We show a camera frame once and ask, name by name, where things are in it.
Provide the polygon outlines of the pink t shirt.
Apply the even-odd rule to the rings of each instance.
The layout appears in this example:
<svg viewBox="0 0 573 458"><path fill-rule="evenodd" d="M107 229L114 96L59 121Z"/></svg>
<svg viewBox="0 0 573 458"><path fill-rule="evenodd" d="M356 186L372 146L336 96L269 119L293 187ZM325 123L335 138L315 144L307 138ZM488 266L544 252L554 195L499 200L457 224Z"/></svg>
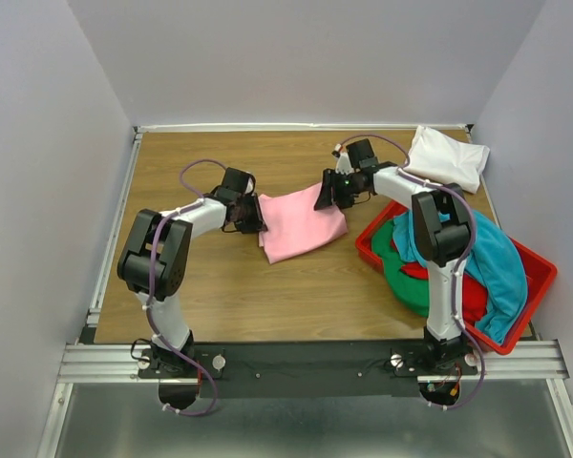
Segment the pink t shirt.
<svg viewBox="0 0 573 458"><path fill-rule="evenodd" d="M315 211L321 184L287 195L259 196L266 230L259 246L270 264L316 250L348 233L345 215L336 206Z"/></svg>

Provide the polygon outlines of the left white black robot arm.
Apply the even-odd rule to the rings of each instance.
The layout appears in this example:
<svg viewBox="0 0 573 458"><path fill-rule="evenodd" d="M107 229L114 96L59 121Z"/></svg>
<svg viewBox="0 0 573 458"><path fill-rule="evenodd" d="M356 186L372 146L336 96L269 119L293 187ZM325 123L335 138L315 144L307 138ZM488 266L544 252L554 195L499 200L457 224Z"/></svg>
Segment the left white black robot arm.
<svg viewBox="0 0 573 458"><path fill-rule="evenodd" d="M256 190L256 178L227 167L223 180L183 207L163 213L138 212L117 263L117 276L135 293L152 329L151 355L138 358L149 369L173 377L202 374L195 361L195 340L180 309L192 241L208 232L242 234L266 230Z"/></svg>

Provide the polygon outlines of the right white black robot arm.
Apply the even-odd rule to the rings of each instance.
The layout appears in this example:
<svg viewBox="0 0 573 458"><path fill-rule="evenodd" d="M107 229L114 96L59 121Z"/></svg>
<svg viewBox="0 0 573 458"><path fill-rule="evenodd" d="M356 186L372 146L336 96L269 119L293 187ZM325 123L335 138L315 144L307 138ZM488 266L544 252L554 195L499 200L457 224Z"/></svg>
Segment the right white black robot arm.
<svg viewBox="0 0 573 458"><path fill-rule="evenodd" d="M410 211L414 244L426 261L430 308L423 340L411 363L439 374L468 352L462 316L465 263L476 239L472 210L460 188L406 173L395 164L373 165L342 174L326 169L316 211L350 208L362 193L382 195Z"/></svg>

